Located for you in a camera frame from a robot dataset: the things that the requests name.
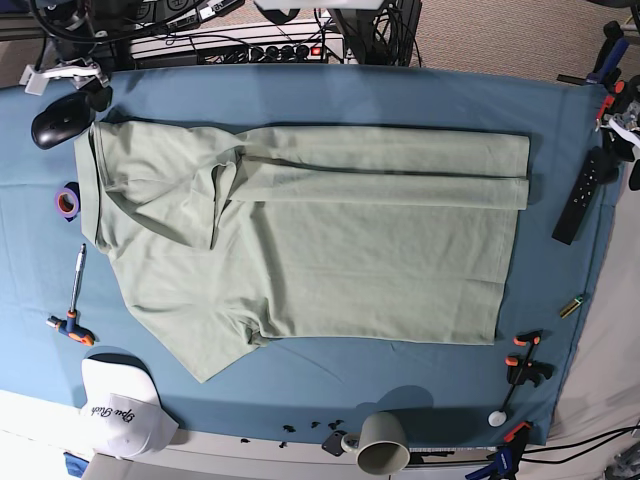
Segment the sage green T-shirt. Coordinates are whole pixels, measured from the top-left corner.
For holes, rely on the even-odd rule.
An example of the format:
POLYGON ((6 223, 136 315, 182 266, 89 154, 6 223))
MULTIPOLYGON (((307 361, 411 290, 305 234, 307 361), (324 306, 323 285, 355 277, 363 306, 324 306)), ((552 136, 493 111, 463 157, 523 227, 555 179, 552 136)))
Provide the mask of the sage green T-shirt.
POLYGON ((528 204, 521 135, 97 122, 83 234, 198 381, 274 339, 489 345, 528 204))

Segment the blue orange clamp bottom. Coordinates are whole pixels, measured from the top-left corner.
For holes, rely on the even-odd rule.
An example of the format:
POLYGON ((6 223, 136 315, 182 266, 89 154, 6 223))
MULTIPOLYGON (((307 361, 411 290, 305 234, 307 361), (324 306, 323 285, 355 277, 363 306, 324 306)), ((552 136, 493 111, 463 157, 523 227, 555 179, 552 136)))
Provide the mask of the blue orange clamp bottom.
POLYGON ((531 430, 531 423, 521 422, 504 437, 503 445, 489 456, 490 464, 467 474, 465 478, 467 480, 515 479, 531 430))

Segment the black orange bar clamp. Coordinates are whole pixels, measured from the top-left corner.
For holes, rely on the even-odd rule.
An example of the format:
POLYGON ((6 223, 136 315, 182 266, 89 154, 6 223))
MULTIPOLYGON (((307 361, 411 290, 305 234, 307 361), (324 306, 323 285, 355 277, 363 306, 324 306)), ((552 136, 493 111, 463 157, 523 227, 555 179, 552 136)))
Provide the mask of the black orange bar clamp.
POLYGON ((513 343, 527 349, 524 356, 509 355, 505 358, 507 365, 507 383, 509 390, 501 406, 491 412, 487 418, 490 427, 502 426, 508 419, 507 407, 517 387, 531 382, 537 388, 542 380, 550 380, 554 373, 554 367, 545 362, 533 359, 534 350, 540 345, 543 338, 542 330, 534 330, 516 335, 513 343))

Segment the small brass green stick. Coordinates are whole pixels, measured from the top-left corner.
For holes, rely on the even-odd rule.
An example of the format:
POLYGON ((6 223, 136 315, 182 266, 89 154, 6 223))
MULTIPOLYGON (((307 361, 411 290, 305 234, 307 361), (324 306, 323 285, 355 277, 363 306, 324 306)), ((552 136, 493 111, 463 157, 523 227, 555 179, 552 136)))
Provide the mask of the small brass green stick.
POLYGON ((567 303, 559 312, 559 316, 561 319, 565 319, 572 315, 582 304, 584 301, 584 297, 582 295, 578 295, 574 297, 569 303, 567 303))

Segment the blue table cloth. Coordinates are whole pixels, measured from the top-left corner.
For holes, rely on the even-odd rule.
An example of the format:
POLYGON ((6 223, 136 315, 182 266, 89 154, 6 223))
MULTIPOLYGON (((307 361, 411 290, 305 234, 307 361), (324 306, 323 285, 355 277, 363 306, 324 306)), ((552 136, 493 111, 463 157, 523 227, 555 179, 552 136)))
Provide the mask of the blue table cloth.
MULTIPOLYGON (((357 66, 213 66, 118 73, 112 120, 128 118, 231 132, 274 125, 382 125, 510 132, 531 142, 530 194, 518 222, 492 346, 366 339, 288 339, 249 354, 200 383, 126 309, 106 256, 88 252, 80 295, 97 351, 139 358, 163 405, 191 430, 276 441, 322 442, 331 422, 355 430, 370 413, 396 410, 413 442, 480 446, 497 440, 486 422, 507 385, 513 336, 543 329, 540 360, 554 366, 539 387, 519 389, 514 420, 547 434, 587 314, 560 308, 592 293, 609 252, 620 184, 601 188, 576 240, 552 238, 586 151, 599 138, 604 92, 511 77, 357 66)), ((55 210, 56 191, 76 176, 73 146, 38 149, 34 117, 68 94, 1 92, 1 386, 80 406, 82 359, 90 349, 45 321, 68 303, 78 222, 55 210)))

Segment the white baseball cap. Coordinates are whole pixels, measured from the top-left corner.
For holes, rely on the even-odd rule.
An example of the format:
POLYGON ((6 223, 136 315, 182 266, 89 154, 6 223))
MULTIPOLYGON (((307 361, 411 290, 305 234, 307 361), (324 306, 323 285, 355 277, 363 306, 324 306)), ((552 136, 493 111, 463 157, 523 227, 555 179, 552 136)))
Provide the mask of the white baseball cap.
POLYGON ((162 408, 156 387, 143 369, 95 358, 81 363, 86 403, 82 432, 101 454, 131 460, 163 450, 178 423, 162 408))

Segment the black remote control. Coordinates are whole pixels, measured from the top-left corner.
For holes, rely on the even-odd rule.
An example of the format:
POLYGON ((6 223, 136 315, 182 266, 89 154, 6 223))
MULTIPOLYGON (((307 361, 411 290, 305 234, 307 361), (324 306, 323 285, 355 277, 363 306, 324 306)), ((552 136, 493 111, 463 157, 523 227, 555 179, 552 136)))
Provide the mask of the black remote control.
POLYGON ((603 148, 594 147, 588 151, 553 230, 554 240, 565 245, 570 245, 574 241, 609 166, 608 154, 603 148))

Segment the small dark square plate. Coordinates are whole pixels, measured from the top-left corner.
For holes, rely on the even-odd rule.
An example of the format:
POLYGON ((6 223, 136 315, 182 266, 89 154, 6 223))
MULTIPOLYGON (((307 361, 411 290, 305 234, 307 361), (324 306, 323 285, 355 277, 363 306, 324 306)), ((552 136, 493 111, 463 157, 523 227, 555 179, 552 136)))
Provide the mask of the small dark square plate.
POLYGON ((345 435, 346 432, 343 430, 333 431, 321 444, 322 450, 334 457, 340 457, 345 452, 342 448, 342 439, 345 435))

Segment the grey green mug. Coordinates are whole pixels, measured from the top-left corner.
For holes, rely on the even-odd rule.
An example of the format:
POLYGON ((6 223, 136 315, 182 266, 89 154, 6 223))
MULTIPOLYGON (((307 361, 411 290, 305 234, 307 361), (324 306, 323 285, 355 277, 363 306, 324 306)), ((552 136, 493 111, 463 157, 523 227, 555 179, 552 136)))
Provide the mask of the grey green mug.
POLYGON ((356 465, 366 474, 388 476, 404 469, 410 461, 405 431, 389 412, 370 415, 359 433, 347 433, 340 441, 346 453, 355 455, 356 465))

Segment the purple tape roll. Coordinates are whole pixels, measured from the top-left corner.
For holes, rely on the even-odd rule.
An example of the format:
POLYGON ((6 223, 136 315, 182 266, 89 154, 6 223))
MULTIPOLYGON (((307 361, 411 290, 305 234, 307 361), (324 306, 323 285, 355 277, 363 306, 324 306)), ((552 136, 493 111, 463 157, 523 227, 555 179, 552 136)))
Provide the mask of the purple tape roll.
POLYGON ((55 196, 58 213, 67 221, 75 220, 81 211, 80 188, 77 182, 68 182, 55 196))

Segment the orange handled T wrench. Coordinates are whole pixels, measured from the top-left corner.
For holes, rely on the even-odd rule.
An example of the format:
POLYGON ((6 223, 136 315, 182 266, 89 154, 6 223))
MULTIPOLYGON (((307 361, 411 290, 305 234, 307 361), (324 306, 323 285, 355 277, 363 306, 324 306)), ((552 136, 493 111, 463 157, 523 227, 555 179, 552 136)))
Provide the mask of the orange handled T wrench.
POLYGON ((77 301, 80 294, 85 261, 86 245, 82 244, 76 257, 70 306, 67 310, 66 318, 60 319, 56 316, 50 316, 46 320, 46 324, 67 338, 86 346, 93 346, 95 343, 93 333, 78 324, 79 313, 77 310, 77 301))

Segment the black orange clamp top right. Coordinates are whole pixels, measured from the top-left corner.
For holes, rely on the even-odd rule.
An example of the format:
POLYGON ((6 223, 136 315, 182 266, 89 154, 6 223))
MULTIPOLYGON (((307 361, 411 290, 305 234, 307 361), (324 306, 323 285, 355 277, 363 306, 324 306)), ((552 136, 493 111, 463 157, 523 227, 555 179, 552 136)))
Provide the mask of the black orange clamp top right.
POLYGON ((598 114, 596 115, 595 130, 601 130, 605 113, 621 113, 631 102, 639 103, 639 76, 636 75, 628 81, 618 81, 613 90, 606 96, 598 114))

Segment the black computer mouse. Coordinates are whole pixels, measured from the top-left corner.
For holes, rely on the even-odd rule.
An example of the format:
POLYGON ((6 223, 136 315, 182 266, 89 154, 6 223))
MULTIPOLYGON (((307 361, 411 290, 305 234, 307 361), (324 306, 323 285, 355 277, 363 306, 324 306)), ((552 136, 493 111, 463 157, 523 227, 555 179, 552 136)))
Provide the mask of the black computer mouse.
POLYGON ((51 103, 31 124, 31 137, 41 150, 49 150, 84 132, 93 122, 88 95, 73 93, 51 103))

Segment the blue handled clamp top right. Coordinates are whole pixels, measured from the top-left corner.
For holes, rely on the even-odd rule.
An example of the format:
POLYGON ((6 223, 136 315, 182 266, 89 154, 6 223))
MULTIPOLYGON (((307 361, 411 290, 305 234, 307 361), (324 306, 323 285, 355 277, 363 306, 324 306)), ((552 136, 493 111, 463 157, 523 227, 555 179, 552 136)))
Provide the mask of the blue handled clamp top right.
POLYGON ((556 80, 571 85, 603 85, 609 89, 618 81, 621 70, 618 64, 629 47, 629 42, 617 21, 603 27, 605 41, 598 53, 593 70, 585 78, 559 74, 556 80))

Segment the black power strip red switch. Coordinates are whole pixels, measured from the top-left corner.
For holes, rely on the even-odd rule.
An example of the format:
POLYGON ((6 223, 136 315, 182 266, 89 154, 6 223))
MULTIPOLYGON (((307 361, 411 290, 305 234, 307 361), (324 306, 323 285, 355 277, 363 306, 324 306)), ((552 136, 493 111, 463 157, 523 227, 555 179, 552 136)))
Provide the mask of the black power strip red switch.
POLYGON ((201 65, 237 64, 326 64, 329 62, 323 45, 302 43, 266 46, 234 45, 205 49, 196 55, 201 65))

